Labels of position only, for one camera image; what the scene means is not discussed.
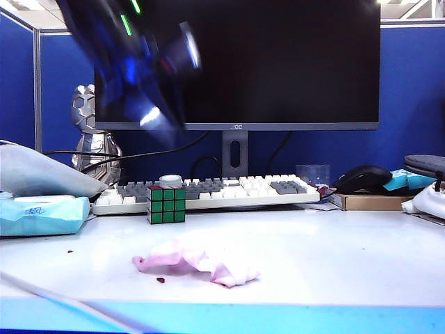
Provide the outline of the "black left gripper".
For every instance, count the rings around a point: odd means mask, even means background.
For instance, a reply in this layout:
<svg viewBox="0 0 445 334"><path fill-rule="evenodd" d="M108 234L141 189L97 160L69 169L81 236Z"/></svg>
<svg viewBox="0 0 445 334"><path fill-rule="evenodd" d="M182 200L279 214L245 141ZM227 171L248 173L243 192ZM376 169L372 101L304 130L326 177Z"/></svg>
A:
<svg viewBox="0 0 445 334"><path fill-rule="evenodd" d="M96 34L96 110L109 129L184 132L184 35Z"/></svg>

